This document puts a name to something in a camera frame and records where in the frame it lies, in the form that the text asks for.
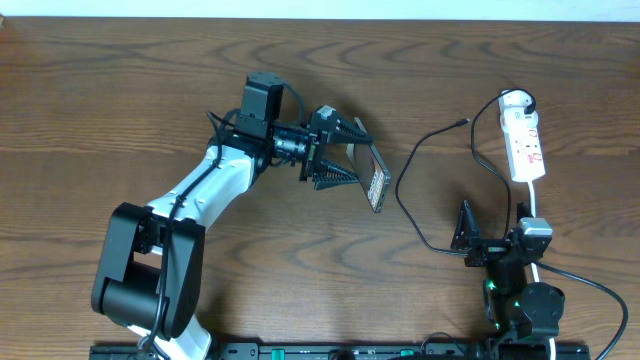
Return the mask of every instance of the power strip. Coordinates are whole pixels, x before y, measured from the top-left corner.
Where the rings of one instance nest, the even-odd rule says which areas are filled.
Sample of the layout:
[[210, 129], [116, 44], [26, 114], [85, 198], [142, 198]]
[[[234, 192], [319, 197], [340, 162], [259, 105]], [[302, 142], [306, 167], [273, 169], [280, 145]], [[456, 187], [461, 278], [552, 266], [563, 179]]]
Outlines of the power strip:
[[530, 182], [545, 174], [538, 137], [538, 112], [525, 114], [531, 97], [524, 91], [512, 91], [498, 100], [500, 126], [507, 144], [511, 179]]

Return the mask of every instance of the wooden table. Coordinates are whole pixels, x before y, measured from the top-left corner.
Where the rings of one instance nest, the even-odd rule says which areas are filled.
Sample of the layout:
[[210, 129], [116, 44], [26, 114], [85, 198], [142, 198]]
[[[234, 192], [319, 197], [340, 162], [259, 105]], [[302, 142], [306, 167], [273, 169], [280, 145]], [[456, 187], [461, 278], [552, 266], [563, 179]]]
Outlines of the wooden table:
[[[504, 88], [536, 95], [547, 175], [544, 261], [620, 293], [631, 321], [611, 358], [640, 351], [640, 25], [509, 22], [9, 18], [0, 31], [0, 357], [86, 358], [134, 341], [92, 312], [111, 212], [164, 194], [213, 135], [204, 113], [240, 104], [245, 75], [274, 71], [307, 102], [359, 116], [395, 178], [419, 137], [470, 117]], [[497, 105], [479, 151], [508, 174]], [[296, 104], [285, 98], [283, 119]], [[505, 191], [469, 151], [469, 127], [430, 139], [401, 188], [431, 241], [449, 245], [461, 200], [500, 234]], [[342, 149], [334, 156], [343, 156]], [[263, 341], [482, 337], [483, 269], [427, 250], [391, 196], [314, 192], [270, 169], [207, 234], [198, 317]], [[527, 201], [513, 184], [514, 202]], [[566, 292], [560, 340], [595, 355], [620, 307]]]

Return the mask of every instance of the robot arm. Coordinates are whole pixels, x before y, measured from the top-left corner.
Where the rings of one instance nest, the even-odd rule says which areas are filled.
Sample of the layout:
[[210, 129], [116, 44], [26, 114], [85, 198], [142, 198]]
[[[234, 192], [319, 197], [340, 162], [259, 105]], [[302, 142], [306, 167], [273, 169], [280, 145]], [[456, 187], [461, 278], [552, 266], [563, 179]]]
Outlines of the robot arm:
[[[230, 111], [216, 127], [200, 164], [147, 206], [123, 203], [111, 217], [91, 305], [116, 324], [153, 338], [154, 349], [165, 357], [207, 355], [212, 337], [194, 315], [204, 235], [224, 208], [273, 164], [273, 158], [291, 166], [300, 162], [300, 181], [310, 177], [316, 190], [358, 183], [355, 173], [323, 158], [325, 146], [370, 144], [372, 138], [328, 106], [312, 113], [306, 127], [276, 121], [285, 87], [275, 74], [249, 74], [242, 107]], [[138, 263], [134, 252], [167, 252], [166, 268]], [[166, 271], [165, 283], [161, 271]], [[165, 296], [159, 301], [162, 286]], [[154, 327], [157, 334], [151, 331]]]

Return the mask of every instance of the wooden surface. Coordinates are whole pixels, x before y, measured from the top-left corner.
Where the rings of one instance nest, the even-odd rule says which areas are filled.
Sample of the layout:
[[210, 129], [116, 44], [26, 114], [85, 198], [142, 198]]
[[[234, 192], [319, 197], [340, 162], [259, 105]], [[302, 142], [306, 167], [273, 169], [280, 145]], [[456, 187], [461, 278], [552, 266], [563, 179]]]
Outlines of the wooden surface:
[[[640, 25], [9, 18], [0, 31], [0, 358], [86, 358], [136, 340], [89, 305], [107, 222], [200, 161], [206, 110], [240, 104], [245, 74], [275, 71], [307, 109], [359, 116], [394, 180], [419, 137], [470, 117], [498, 91], [536, 95], [547, 175], [538, 214], [545, 262], [627, 301], [611, 358], [640, 351]], [[297, 114], [290, 97], [283, 118]], [[479, 150], [508, 174], [497, 105]], [[469, 127], [428, 141], [401, 188], [438, 246], [469, 199], [487, 235], [503, 228], [502, 185], [475, 164]], [[334, 156], [343, 156], [340, 149]], [[482, 269], [429, 252], [390, 196], [371, 213], [357, 186], [314, 192], [270, 169], [207, 234], [198, 317], [264, 341], [481, 337]], [[526, 186], [513, 185], [514, 202]], [[595, 355], [620, 308], [542, 272], [567, 295], [561, 340]]]

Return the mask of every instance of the white background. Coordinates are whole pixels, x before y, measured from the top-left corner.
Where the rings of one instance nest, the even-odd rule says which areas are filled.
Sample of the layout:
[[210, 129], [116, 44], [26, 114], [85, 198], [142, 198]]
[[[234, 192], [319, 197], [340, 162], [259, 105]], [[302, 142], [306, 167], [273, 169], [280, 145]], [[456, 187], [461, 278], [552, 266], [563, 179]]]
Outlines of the white background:
[[5, 16], [640, 21], [640, 0], [0, 0]]

